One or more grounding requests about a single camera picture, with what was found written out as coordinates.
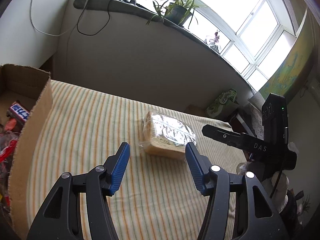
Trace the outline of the right hand in white glove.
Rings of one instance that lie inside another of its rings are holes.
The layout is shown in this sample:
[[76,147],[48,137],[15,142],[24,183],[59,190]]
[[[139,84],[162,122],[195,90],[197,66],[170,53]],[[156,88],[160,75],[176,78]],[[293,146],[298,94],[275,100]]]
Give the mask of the right hand in white glove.
[[263,185],[272,203],[278,212],[287,206],[289,198],[289,178],[285,170],[295,168],[297,163],[297,150],[294,143],[274,145],[271,153],[266,155],[265,162],[250,160],[239,163],[236,167],[237,175],[244,175],[246,172],[253,172]]

